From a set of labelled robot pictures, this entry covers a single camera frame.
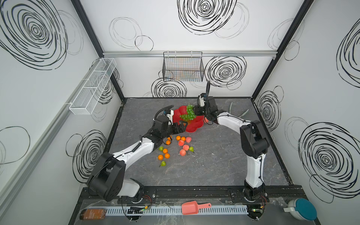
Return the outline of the red flower-shaped bowl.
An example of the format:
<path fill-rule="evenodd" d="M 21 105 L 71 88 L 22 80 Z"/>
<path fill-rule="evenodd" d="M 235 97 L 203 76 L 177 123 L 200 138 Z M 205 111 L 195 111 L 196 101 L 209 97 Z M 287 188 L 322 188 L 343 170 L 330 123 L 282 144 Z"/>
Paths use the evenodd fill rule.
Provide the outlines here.
<path fill-rule="evenodd" d="M 181 106 L 178 109 L 174 110 L 173 115 L 173 122 L 180 122 L 183 121 L 180 118 L 180 115 L 182 113 L 186 113 L 186 106 Z M 189 121 L 188 126 L 186 128 L 186 131 L 189 133 L 195 132 L 198 128 L 201 128 L 204 125 L 203 116 L 196 116 L 196 118 L 193 121 Z"/>

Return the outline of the green grape bunch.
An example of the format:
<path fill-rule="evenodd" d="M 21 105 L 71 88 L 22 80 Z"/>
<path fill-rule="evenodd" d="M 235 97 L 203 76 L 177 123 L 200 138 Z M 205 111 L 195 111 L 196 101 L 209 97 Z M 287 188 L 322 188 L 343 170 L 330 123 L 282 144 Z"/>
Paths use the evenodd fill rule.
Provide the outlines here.
<path fill-rule="evenodd" d="M 193 121 L 197 116 L 194 113 L 194 106 L 193 105 L 187 105 L 186 106 L 186 113 L 182 113 L 180 115 L 180 118 L 183 121 L 190 122 Z"/>

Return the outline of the pink peach bottom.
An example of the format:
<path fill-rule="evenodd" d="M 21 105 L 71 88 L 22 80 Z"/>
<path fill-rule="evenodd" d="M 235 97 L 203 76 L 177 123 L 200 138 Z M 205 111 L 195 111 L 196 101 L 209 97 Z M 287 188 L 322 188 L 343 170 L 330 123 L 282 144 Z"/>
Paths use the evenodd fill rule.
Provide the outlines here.
<path fill-rule="evenodd" d="M 180 154 L 181 156 L 185 156 L 185 155 L 187 154 L 187 151 L 184 150 L 184 149 L 181 149 L 180 152 L 179 152 L 179 154 Z"/>

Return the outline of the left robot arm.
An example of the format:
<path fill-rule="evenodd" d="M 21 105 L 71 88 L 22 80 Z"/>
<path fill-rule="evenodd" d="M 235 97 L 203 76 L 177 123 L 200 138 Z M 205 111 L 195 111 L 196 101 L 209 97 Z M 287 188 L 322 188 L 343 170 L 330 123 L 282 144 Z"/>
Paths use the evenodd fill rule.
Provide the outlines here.
<path fill-rule="evenodd" d="M 107 202 L 116 197 L 128 197 L 135 203 L 142 201 L 143 185 L 134 179 L 125 179 L 126 170 L 160 147 L 165 138 L 185 132 L 187 126 L 186 121 L 173 122 L 168 116 L 160 115 L 136 143 L 114 154 L 103 153 L 86 183 L 89 192 Z"/>

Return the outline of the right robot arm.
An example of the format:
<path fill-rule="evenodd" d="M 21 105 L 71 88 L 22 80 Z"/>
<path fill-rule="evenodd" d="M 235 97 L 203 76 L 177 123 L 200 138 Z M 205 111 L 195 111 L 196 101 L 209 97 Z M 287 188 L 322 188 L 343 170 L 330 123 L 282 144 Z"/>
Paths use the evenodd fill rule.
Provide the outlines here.
<path fill-rule="evenodd" d="M 225 110 L 219 110 L 215 98 L 206 93 L 198 96 L 194 111 L 196 115 L 204 116 L 208 121 L 225 126 L 240 135 L 241 149 L 247 156 L 244 197 L 249 202 L 255 202 L 264 194 L 264 160 L 270 147 L 268 136 L 261 122 L 244 120 Z"/>

